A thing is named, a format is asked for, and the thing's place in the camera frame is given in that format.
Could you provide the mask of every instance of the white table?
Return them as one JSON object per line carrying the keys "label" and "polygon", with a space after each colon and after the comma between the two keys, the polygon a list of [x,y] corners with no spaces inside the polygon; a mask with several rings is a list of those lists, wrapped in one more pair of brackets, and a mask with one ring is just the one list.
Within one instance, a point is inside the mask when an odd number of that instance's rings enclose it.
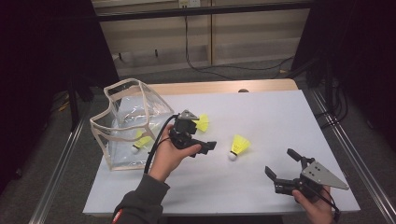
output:
{"label": "white table", "polygon": [[[301,164],[287,153],[313,157],[346,182],[301,91],[164,95],[176,112],[188,108],[206,113],[206,133],[194,136],[217,141],[207,155],[185,159],[166,180],[165,216],[282,215],[303,211],[291,196],[276,194],[266,176],[269,166],[279,178],[299,177]],[[250,148],[229,161],[233,135],[241,134]],[[137,187],[142,170],[110,172],[102,160],[84,213],[110,216],[123,195]],[[360,208],[350,190],[332,189],[341,211]]]}

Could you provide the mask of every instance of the clear plastic bag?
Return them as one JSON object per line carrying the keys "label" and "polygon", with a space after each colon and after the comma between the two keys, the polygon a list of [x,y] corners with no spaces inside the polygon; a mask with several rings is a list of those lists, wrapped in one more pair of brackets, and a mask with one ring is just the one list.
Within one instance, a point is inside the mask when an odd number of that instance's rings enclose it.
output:
{"label": "clear plastic bag", "polygon": [[108,109],[90,122],[109,169],[143,169],[173,109],[148,85],[133,78],[106,87],[105,95]]}

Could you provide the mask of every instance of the yellow shuttlecock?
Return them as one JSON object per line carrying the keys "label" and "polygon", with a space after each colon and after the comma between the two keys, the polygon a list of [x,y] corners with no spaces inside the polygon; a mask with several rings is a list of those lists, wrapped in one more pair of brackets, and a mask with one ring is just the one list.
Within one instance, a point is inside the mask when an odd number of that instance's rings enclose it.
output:
{"label": "yellow shuttlecock", "polygon": [[235,161],[239,153],[245,151],[250,146],[250,142],[239,134],[233,137],[233,147],[228,154],[231,161]]}
{"label": "yellow shuttlecock", "polygon": [[206,114],[200,115],[198,120],[193,120],[197,125],[196,128],[201,132],[206,132],[207,127],[209,126],[209,118]]}
{"label": "yellow shuttlecock", "polygon": [[[142,131],[137,130],[137,131],[136,131],[136,137],[135,137],[135,138],[138,138],[138,137],[142,136],[142,134],[143,134]],[[140,138],[139,140],[137,140],[136,142],[134,142],[132,151],[133,151],[134,153],[137,153],[141,147],[143,147],[144,145],[146,145],[147,143],[149,143],[151,140],[152,140],[152,139],[151,139],[150,136],[145,136],[145,137]]]}

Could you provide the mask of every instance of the hand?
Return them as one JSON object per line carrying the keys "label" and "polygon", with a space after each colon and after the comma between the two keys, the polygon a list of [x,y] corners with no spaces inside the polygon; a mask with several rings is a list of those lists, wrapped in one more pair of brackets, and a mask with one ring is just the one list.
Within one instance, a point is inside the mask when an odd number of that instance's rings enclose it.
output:
{"label": "hand", "polygon": [[[330,187],[323,186],[330,193]],[[321,195],[331,201],[330,195],[325,191],[321,191]],[[305,209],[306,216],[313,224],[331,224],[332,223],[332,207],[319,199],[315,203],[309,202],[308,199],[297,189],[292,192],[295,200]]]}
{"label": "hand", "polygon": [[169,139],[169,131],[173,128],[173,124],[168,124],[163,130],[161,139],[167,139],[160,143],[155,153],[154,162],[148,174],[158,181],[165,182],[166,178],[174,171],[181,161],[197,153],[201,149],[201,145],[197,144],[184,149],[177,149]]}

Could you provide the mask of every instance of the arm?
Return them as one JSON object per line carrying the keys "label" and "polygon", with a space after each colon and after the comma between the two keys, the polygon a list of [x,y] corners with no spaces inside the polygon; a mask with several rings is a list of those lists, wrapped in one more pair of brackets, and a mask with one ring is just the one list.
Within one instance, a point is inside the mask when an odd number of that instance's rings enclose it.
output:
{"label": "arm", "polygon": [[[321,191],[321,195],[327,200],[331,200],[330,198],[330,187],[323,186],[324,189]],[[292,192],[295,200],[305,209],[306,216],[312,224],[332,224],[332,207],[319,199],[315,203],[309,202],[308,199],[299,191],[294,190]]]}
{"label": "arm", "polygon": [[[172,127],[171,124],[166,126],[161,139],[169,138],[169,131]],[[143,175],[137,189],[125,194],[115,209],[113,224],[157,223],[163,213],[161,202],[170,189],[164,183],[166,178],[184,158],[197,153],[200,149],[200,145],[194,145],[180,150],[172,144],[170,139],[161,142],[148,175]]]}

